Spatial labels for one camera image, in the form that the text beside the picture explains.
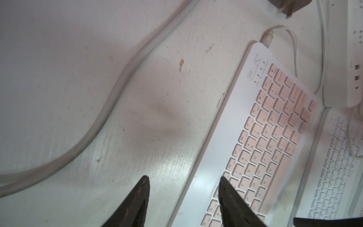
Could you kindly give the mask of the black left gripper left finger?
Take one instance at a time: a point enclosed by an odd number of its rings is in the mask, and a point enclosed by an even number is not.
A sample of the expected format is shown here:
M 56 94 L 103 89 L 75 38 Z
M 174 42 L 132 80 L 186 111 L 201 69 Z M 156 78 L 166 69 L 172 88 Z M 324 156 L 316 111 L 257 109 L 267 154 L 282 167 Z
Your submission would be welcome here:
M 143 176 L 103 226 L 143 227 L 147 215 L 149 194 L 149 177 Z

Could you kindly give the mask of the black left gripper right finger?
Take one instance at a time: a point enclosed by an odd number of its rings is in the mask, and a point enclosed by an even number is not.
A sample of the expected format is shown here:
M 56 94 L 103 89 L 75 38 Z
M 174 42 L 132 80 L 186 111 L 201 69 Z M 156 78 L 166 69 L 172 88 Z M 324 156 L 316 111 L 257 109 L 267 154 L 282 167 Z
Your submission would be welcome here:
M 266 226 L 224 176 L 219 181 L 219 203 L 224 227 Z

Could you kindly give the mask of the pink keyboard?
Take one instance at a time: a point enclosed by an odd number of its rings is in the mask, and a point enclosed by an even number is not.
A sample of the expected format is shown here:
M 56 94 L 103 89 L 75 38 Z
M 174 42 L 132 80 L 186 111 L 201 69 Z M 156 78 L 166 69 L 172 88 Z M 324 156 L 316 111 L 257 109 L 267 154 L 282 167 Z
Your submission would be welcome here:
M 270 224 L 322 110 L 264 44 L 252 43 L 168 225 L 223 226 L 221 177 Z

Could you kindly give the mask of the pink charger adapter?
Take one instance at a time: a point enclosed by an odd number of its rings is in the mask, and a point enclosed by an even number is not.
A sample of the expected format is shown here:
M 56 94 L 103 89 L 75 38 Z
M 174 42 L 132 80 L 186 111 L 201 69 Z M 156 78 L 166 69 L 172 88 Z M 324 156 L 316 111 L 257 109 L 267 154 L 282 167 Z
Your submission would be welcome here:
M 286 19 L 289 19 L 293 13 L 309 5 L 312 0 L 269 0 L 269 2 L 285 14 Z

